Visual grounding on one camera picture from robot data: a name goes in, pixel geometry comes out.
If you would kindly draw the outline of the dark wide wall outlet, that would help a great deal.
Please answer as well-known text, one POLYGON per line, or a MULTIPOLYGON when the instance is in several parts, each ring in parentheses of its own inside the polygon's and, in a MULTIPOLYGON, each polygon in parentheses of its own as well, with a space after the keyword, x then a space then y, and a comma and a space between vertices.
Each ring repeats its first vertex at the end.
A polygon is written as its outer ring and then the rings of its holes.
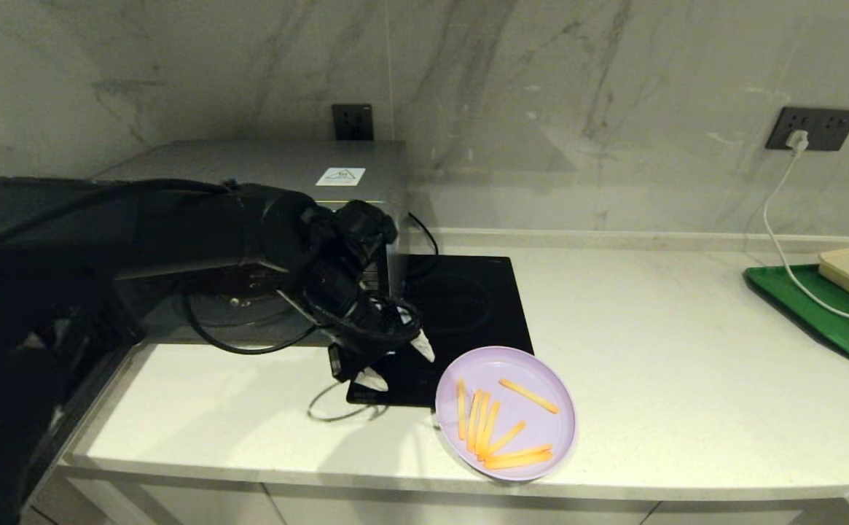
POLYGON ((785 106, 778 114, 764 148, 789 150, 791 133, 807 133, 808 152, 838 152, 849 134, 849 109, 785 106))

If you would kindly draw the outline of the dark single wall outlet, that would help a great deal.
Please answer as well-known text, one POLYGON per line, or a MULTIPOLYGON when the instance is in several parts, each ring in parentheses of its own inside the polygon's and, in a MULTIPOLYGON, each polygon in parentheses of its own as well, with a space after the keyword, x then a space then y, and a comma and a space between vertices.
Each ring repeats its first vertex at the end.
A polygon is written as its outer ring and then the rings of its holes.
POLYGON ((371 104, 332 104, 334 136, 338 141, 374 141, 371 104))

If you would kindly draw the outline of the green plastic tray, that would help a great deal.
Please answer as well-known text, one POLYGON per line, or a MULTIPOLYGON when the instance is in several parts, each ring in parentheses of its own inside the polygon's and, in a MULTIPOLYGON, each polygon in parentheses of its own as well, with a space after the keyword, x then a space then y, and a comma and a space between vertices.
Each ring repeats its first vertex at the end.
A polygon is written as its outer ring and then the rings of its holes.
MULTIPOLYGON (((849 293, 825 279, 817 265, 793 265, 800 284, 828 306, 849 314, 849 293)), ((742 272, 748 288, 815 341, 849 359, 849 319, 817 305, 791 280, 783 266, 750 267, 742 272)))

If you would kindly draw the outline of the lilac round plate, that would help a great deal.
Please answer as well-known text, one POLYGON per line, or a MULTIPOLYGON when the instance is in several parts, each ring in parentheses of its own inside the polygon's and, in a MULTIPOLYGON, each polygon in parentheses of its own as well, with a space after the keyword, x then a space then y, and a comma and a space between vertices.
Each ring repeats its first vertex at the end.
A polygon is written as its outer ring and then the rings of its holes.
POLYGON ((527 483, 551 474, 570 459, 578 442, 578 416, 573 398, 560 376, 535 356, 506 346, 474 349, 454 359, 445 369, 435 389, 434 415, 439 432, 450 447, 452 455, 478 474, 501 483, 527 483), (485 414, 485 399, 501 403, 490 444, 505 435, 518 422, 526 421, 520 435, 497 454, 551 444, 552 459, 528 467, 505 470, 485 468, 477 452, 468 452, 466 442, 458 439, 458 378, 465 381, 468 412, 475 391, 483 391, 480 429, 485 414), (540 405, 504 388, 498 382, 500 378, 526 386, 532 392, 555 403, 560 412, 551 414, 540 405))

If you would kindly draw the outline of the black induction cooktop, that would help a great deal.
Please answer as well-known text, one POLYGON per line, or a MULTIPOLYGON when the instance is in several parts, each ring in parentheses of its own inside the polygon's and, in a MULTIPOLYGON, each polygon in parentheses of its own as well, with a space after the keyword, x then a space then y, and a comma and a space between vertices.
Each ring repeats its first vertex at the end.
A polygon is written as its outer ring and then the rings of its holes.
POLYGON ((533 354, 512 262, 505 257, 412 255, 403 298, 417 307, 435 360, 415 350, 388 355, 377 364, 387 392, 351 384, 351 405, 433 408, 439 379, 454 359, 486 346, 533 354))

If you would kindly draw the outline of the white warning sticker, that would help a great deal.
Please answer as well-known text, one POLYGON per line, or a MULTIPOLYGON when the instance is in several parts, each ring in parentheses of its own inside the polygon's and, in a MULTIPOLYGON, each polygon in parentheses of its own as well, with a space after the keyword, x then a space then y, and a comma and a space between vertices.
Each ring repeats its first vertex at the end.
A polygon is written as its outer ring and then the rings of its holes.
POLYGON ((318 187, 356 187, 364 177, 364 168, 331 167, 316 182, 318 187))

